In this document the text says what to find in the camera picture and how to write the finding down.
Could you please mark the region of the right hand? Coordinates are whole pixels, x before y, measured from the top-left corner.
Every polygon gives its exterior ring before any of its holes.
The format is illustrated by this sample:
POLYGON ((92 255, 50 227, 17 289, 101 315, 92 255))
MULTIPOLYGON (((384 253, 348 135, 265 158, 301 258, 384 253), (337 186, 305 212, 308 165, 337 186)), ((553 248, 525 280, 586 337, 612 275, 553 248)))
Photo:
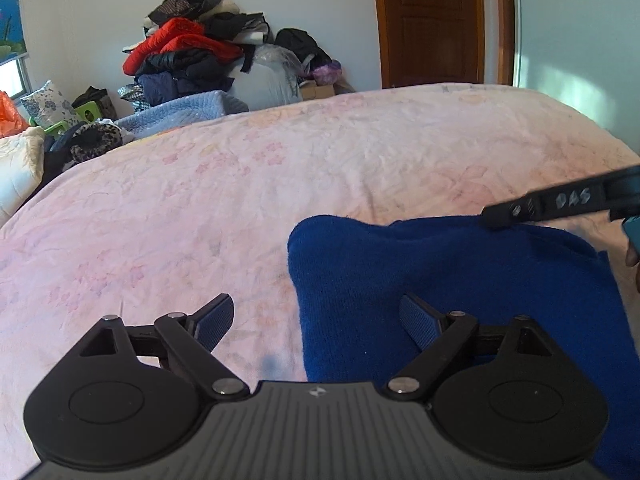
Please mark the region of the right hand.
POLYGON ((636 284, 636 289, 640 292, 640 254, 631 242, 628 243, 625 262, 628 268, 633 268, 636 271, 634 284, 636 284))

